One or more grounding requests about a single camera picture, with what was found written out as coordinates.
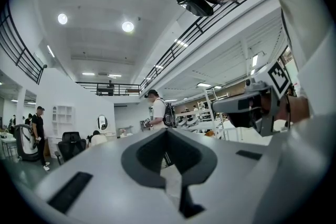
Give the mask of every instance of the black chair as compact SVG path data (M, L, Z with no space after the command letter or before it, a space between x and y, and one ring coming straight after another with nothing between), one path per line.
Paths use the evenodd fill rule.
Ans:
M62 156L64 162L66 162L84 151L85 148L86 140L81 139L78 132L63 133L62 141L58 143L60 153L55 151L59 165L61 165L60 156Z

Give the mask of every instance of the floor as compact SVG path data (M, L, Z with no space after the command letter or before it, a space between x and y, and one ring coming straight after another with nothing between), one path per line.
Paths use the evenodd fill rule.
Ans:
M1 161L7 168L7 171L13 180L18 180L24 183L30 189L34 189L43 177L59 166L57 160L50 157L46 157L46 161L50 162L49 171L43 169L40 160L36 162L27 162L19 161L16 157L6 157Z

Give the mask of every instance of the oval mirror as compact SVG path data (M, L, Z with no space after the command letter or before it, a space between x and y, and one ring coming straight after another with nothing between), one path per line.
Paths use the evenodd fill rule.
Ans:
M105 116L99 116L97 119L97 127L99 130L104 131L107 128L107 119L105 118Z

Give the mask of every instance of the metal railing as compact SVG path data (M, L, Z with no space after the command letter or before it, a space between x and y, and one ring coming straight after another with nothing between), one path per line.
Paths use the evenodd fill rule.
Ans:
M10 11L7 2L0 13L0 46L18 68L39 84L44 68L27 49L15 27Z
M76 82L90 92L99 96L137 96L140 94L138 84L119 84L119 83L97 83L97 82Z
M217 22L223 19L227 14L239 7L248 0L231 0L220 6L213 5L214 15L211 17L200 17L190 27L176 39L173 45L159 59L156 65L147 74L140 84L140 90L143 91L167 66L169 66L187 47L196 39L208 31Z

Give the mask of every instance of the black cap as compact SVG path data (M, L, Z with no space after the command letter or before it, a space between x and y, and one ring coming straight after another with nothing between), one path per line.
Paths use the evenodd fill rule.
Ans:
M145 98L148 98L149 94L153 94L155 96L159 96L159 94L157 93L157 91L155 90L149 90L147 94L145 94Z

